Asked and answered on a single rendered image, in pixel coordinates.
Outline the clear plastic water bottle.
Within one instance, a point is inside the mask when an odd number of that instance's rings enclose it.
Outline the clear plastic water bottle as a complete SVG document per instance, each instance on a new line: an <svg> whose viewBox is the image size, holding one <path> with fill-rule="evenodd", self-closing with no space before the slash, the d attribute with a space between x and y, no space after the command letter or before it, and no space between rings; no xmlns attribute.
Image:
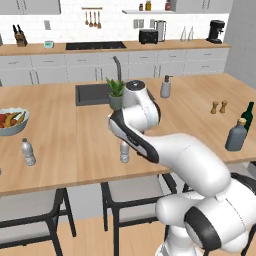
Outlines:
<svg viewBox="0 0 256 256"><path fill-rule="evenodd" d="M120 142L120 161L122 163L129 162L129 148L130 146L125 141Z"/></svg>
<svg viewBox="0 0 256 256"><path fill-rule="evenodd" d="M32 144L28 142L26 138L22 139L22 152L25 158L25 162L28 166L36 164L36 158L34 156Z"/></svg>

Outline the green plant in grey pot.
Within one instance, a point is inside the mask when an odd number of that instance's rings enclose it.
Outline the green plant in grey pot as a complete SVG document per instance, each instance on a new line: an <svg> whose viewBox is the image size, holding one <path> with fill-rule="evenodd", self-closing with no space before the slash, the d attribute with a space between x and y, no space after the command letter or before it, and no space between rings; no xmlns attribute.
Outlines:
<svg viewBox="0 0 256 256"><path fill-rule="evenodd" d="M109 93L109 105L113 110L119 110L122 108L122 97L125 89L125 85L121 81L114 81L106 79L108 86L111 89Z"/></svg>

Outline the dark grey sink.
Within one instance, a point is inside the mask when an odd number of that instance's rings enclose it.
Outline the dark grey sink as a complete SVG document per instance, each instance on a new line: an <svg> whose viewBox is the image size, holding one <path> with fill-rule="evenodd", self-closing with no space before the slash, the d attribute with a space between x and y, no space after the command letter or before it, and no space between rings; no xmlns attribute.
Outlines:
<svg viewBox="0 0 256 256"><path fill-rule="evenodd" d="M155 99L143 81L132 80L124 85L125 89L122 97L122 107L127 108L134 105L151 106L154 104ZM111 89L108 84L76 85L76 105L109 105L110 92Z"/></svg>

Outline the grey soap dispenser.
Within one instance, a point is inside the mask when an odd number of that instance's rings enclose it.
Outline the grey soap dispenser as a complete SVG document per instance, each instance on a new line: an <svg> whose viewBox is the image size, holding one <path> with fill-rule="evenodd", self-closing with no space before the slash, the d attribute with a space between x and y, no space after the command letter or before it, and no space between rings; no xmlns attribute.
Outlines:
<svg viewBox="0 0 256 256"><path fill-rule="evenodd" d="M169 98L170 97L170 91L171 91L171 81L172 78L171 75L166 75L164 77L164 81L162 82L161 89L160 89L160 96L162 98Z"/></svg>

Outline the grey tap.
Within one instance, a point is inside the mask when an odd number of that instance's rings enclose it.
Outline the grey tap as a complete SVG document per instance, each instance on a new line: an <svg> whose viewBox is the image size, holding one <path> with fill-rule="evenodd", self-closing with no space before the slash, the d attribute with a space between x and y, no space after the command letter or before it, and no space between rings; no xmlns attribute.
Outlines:
<svg viewBox="0 0 256 256"><path fill-rule="evenodd" d="M121 64L120 61L118 60L117 56L113 56L113 60L117 66L117 78L118 81L121 83L122 82L122 70L121 70Z"/></svg>

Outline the grey base cupboards run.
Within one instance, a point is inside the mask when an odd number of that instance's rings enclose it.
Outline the grey base cupboards run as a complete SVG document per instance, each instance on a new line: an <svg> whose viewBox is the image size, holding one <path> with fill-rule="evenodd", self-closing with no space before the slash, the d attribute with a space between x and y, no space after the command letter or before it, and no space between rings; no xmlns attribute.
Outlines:
<svg viewBox="0 0 256 256"><path fill-rule="evenodd" d="M0 86L222 73L227 48L0 56Z"/></svg>

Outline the black hob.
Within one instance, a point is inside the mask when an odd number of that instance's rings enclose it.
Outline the black hob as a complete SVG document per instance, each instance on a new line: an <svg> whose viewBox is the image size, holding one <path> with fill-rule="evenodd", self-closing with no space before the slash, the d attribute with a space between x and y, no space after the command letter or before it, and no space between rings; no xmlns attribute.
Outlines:
<svg viewBox="0 0 256 256"><path fill-rule="evenodd" d="M66 43L66 50L125 49L122 41Z"/></svg>

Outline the grey glass bottle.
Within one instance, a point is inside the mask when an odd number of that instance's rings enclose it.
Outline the grey glass bottle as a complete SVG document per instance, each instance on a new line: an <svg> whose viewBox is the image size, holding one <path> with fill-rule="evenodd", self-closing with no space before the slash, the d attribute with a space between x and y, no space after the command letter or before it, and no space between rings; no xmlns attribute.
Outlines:
<svg viewBox="0 0 256 256"><path fill-rule="evenodd" d="M239 118L237 124L229 131L225 148L228 151L240 151L247 136L245 129L246 119Z"/></svg>

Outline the pale blue fruit bowl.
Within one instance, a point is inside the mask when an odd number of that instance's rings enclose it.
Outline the pale blue fruit bowl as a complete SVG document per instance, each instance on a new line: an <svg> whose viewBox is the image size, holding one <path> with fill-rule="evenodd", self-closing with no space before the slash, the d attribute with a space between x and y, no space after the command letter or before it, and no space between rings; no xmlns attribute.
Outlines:
<svg viewBox="0 0 256 256"><path fill-rule="evenodd" d="M15 124L14 126L10 126L7 128L0 128L0 136L12 136L20 133L21 131L24 130L24 128L27 125L28 119L30 117L30 113L27 109L22 109L22 108L7 108L7 109L0 109L0 114L6 114L10 113L13 114L17 112L18 117L24 116L24 119L22 122L19 124Z"/></svg>

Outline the yellow banana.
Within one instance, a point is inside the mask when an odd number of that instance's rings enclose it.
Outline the yellow banana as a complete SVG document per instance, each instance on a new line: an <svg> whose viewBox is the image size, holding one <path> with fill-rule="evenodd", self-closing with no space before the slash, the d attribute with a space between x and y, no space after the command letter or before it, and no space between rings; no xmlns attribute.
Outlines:
<svg viewBox="0 0 256 256"><path fill-rule="evenodd" d="M18 120L16 120L15 117L18 116L19 114L20 114L21 116L19 117ZM24 120L24 118L25 118L25 114L26 114L26 112L24 112L23 114L22 114L21 112L14 112L14 113L8 115L8 116L6 117L6 120L5 120L5 127L6 127L6 128L9 128L9 127L11 127L11 126L18 125L18 124L22 123L23 120Z"/></svg>

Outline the dark green glass bottle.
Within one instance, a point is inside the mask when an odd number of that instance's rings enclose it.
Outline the dark green glass bottle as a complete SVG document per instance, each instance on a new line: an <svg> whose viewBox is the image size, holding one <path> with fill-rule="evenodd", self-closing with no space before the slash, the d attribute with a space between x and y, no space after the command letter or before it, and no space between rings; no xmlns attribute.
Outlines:
<svg viewBox="0 0 256 256"><path fill-rule="evenodd" d="M253 120L253 114L252 114L253 107L254 107L254 103L250 102L248 104L247 110L245 112L243 112L241 115L241 117L246 120L246 123L244 125L246 130L249 130L249 128L251 126L251 122Z"/></svg>

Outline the black coffee machine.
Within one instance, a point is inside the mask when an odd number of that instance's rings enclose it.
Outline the black coffee machine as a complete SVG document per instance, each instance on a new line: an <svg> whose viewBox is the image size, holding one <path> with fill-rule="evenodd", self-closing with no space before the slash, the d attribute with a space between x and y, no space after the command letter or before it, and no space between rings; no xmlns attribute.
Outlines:
<svg viewBox="0 0 256 256"><path fill-rule="evenodd" d="M212 20L210 22L210 30L209 35L206 38L208 42L214 44L221 44L222 41L218 38L218 36L223 32L223 28L225 26L225 22L221 20Z"/></svg>

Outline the wooden knife block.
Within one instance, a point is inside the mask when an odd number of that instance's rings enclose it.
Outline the wooden knife block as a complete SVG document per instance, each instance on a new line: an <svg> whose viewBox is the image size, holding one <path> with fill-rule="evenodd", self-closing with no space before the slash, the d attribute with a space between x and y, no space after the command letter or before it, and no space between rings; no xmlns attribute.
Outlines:
<svg viewBox="0 0 256 256"><path fill-rule="evenodd" d="M27 40L24 32L21 30L20 26L13 26L14 37L16 39L16 43L18 47L26 47Z"/></svg>

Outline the white wall shelf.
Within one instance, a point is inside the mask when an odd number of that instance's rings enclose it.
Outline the white wall shelf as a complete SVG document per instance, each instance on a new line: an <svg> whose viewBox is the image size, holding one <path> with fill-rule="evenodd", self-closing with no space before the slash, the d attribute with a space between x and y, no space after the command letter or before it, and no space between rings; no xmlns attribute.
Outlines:
<svg viewBox="0 0 256 256"><path fill-rule="evenodd" d="M151 11L140 11L140 10L122 10L124 14L147 14L147 15L158 15L158 14L175 14L174 11L166 11L166 10L151 10Z"/></svg>

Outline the grey wall cupboards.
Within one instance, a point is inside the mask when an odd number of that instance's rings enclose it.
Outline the grey wall cupboards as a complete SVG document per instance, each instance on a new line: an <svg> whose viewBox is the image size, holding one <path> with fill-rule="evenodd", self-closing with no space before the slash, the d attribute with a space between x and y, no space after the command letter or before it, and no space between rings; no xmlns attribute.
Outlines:
<svg viewBox="0 0 256 256"><path fill-rule="evenodd" d="M0 0L0 15L59 15L60 0Z"/></svg>
<svg viewBox="0 0 256 256"><path fill-rule="evenodd" d="M232 5L233 0L171 0L171 10L179 14L224 14Z"/></svg>

